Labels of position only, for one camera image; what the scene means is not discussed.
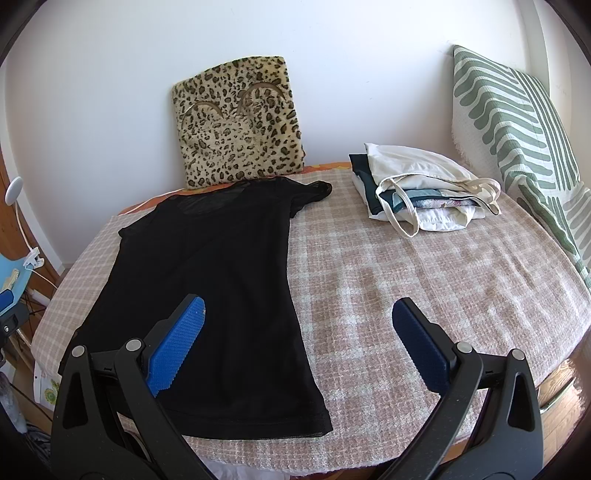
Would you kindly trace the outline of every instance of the green striped pillow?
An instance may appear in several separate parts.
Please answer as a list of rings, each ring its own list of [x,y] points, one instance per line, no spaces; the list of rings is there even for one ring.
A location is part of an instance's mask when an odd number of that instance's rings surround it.
[[[591,191],[538,79],[454,47],[453,138],[479,177],[499,181],[591,289]]]

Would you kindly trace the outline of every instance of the black mesh shirt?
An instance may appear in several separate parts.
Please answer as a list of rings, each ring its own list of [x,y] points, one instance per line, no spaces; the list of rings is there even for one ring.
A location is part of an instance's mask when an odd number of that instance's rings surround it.
[[[205,324],[172,386],[157,399],[183,435],[314,437],[332,431],[287,281],[290,218],[329,183],[285,177],[176,195],[119,231],[109,280],[76,331],[90,352],[143,338],[189,293]]]

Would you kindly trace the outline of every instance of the wooden door frame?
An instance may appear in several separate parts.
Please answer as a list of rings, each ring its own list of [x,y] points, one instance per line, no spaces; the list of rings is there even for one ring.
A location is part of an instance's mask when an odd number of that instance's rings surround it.
[[[4,203],[4,194],[8,185],[10,184],[10,178],[4,164],[4,158],[2,156],[2,149],[0,146],[0,253],[7,257],[9,260],[17,260],[26,256],[29,252],[27,244],[22,238],[21,232],[18,228],[17,216],[15,214],[14,207],[6,205]],[[27,241],[33,248],[38,247],[39,243],[35,239],[35,236],[31,232],[27,221],[24,219],[22,212],[20,212],[19,218],[21,220],[22,230],[27,237]],[[43,254],[43,250],[39,247],[41,256],[45,258],[45,264],[38,268],[37,271],[46,277],[48,280],[57,285],[60,276],[57,274],[53,266],[48,262],[47,257]],[[55,289],[45,280],[38,275],[32,275],[28,283],[28,286],[43,293],[46,297],[51,298]]]

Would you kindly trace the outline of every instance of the orange fabric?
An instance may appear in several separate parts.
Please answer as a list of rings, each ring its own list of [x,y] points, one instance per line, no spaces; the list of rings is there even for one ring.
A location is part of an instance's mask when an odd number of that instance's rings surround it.
[[[334,168],[348,170],[351,168],[351,163],[348,161],[347,162],[343,161],[343,162],[323,163],[321,165],[306,165],[301,172],[295,173],[293,175],[294,176],[301,175],[303,173],[310,173],[313,171],[332,170]],[[170,197],[172,195],[195,195],[198,193],[213,192],[214,190],[224,189],[226,187],[229,187],[230,185],[232,185],[232,183],[222,183],[220,185],[213,185],[211,187],[205,187],[202,189],[191,189],[191,190],[183,189],[183,190],[179,190],[178,192],[174,192],[174,193],[165,193],[164,195],[160,195],[158,197],[154,197],[154,198],[148,200],[141,207],[138,207],[138,205],[141,205],[141,203],[136,203],[135,205],[132,205],[131,207],[127,207],[126,209],[122,210],[118,214],[125,215],[126,213],[130,213],[132,210],[133,210],[133,212],[141,212],[142,210],[146,210],[148,208],[155,207],[160,202],[162,202],[163,200],[166,200],[168,197]]]

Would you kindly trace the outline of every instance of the wooden floor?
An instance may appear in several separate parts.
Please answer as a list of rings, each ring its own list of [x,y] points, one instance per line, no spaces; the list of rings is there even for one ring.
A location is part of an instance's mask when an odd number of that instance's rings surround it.
[[[542,414],[544,429],[544,465],[566,443],[591,400],[591,335],[577,347],[544,382],[538,391],[538,402],[544,407],[563,390],[560,398]],[[462,453],[466,442],[453,445],[443,462]],[[375,467],[342,470],[310,475],[306,480],[366,480]]]

